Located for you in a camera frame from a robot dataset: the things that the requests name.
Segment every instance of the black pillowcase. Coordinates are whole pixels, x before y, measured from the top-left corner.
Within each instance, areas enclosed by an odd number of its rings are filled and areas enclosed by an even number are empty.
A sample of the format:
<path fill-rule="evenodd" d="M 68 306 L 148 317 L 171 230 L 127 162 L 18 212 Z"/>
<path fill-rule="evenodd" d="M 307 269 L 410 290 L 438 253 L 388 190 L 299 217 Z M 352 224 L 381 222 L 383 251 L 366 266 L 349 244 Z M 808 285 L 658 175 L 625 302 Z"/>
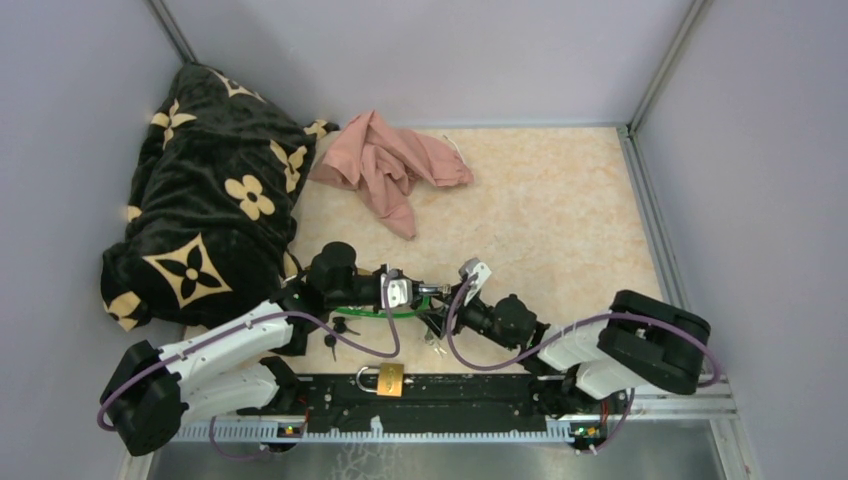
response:
<path fill-rule="evenodd" d="M 337 129 L 184 66 L 141 146 L 125 239 L 103 253 L 106 311 L 127 330 L 153 317 L 212 328 L 267 299 L 315 143 Z"/>

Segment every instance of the wall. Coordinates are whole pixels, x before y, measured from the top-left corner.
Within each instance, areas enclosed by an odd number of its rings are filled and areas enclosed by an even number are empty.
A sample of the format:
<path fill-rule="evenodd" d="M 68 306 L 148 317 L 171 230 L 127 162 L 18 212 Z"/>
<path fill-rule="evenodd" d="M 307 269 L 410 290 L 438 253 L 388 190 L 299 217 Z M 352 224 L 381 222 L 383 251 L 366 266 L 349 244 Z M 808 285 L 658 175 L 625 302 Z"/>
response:
<path fill-rule="evenodd" d="M 764 478 L 844 478 L 848 3 L 715 2 L 638 139 Z"/>
<path fill-rule="evenodd" d="M 137 150 L 179 62 L 138 0 L 4 2 L 0 13 L 0 465 L 4 479 L 115 478 L 95 425 L 127 335 L 98 296 Z"/>
<path fill-rule="evenodd" d="M 302 122 L 630 120 L 689 0 L 169 0 L 201 61 Z"/>

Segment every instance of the pink cloth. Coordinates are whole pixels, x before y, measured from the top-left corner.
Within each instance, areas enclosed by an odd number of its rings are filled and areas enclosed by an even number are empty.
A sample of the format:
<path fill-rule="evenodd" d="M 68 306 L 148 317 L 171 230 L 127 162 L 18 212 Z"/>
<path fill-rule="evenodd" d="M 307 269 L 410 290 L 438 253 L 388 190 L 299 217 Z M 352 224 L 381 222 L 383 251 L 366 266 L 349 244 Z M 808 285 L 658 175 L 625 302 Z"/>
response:
<path fill-rule="evenodd" d="M 392 128 L 374 110 L 351 120 L 309 178 L 356 190 L 383 225 L 406 240 L 418 231 L 406 198 L 418 178 L 436 187 L 474 181 L 471 170 L 448 145 L 412 130 Z"/>

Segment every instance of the beige floor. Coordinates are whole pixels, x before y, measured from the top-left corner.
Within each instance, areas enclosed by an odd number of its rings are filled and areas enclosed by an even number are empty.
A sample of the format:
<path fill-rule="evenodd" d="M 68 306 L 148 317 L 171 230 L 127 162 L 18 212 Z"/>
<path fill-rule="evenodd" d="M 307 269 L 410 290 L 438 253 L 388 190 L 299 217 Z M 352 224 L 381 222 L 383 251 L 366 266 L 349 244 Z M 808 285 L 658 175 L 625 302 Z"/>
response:
<path fill-rule="evenodd" d="M 410 277 L 434 283 L 455 283 L 458 267 L 476 256 L 494 272 L 483 289 L 484 301 L 494 304 L 515 293 L 540 321 L 559 325 L 605 310 L 621 289 L 659 298 L 614 129 L 425 133 L 449 135 L 476 182 L 450 190 L 419 184 L 411 196 L 418 222 L 415 240 L 389 232 L 354 193 L 308 182 L 295 210 L 299 231 L 293 253 L 307 264 L 324 244 L 341 240 L 356 248 L 361 267 L 375 269 L 388 262 Z M 349 325 L 363 334 L 354 340 L 391 350 L 384 320 L 353 319 Z M 426 345 L 419 320 L 399 320 L 398 327 L 401 354 L 394 361 L 407 372 L 471 371 L 450 353 L 440 355 Z M 380 363 L 341 344 L 334 362 L 323 337 L 321 332 L 310 336 L 306 357 L 286 359 L 295 372 L 351 373 Z M 514 355 L 471 331 L 457 337 L 457 347 L 481 364 Z"/>

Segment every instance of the key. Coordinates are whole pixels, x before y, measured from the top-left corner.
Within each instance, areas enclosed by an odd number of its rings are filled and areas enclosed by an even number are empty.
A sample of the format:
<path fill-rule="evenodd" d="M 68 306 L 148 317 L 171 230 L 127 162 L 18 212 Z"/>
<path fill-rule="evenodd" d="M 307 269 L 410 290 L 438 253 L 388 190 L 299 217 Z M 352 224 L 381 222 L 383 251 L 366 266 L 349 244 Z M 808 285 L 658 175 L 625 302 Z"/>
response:
<path fill-rule="evenodd" d="M 338 340 L 336 340 L 336 337 L 334 337 L 332 335 L 328 334 L 327 336 L 324 337 L 324 345 L 330 347 L 330 349 L 333 351 L 333 361 L 334 362 L 336 361 L 336 342 L 338 342 Z"/>
<path fill-rule="evenodd" d="M 424 334 L 424 343 L 428 346 L 433 347 L 433 350 L 439 354 L 440 357 L 444 357 L 448 352 L 442 348 L 442 345 L 439 343 L 439 340 L 436 338 L 436 334 L 433 333 L 429 328 L 427 329 L 427 333 Z"/>
<path fill-rule="evenodd" d="M 347 326 L 345 323 L 344 317 L 335 317 L 333 319 L 333 331 L 338 333 L 339 335 L 344 335 L 345 332 L 348 332 L 352 335 L 359 335 L 359 332 L 354 332 Z"/>

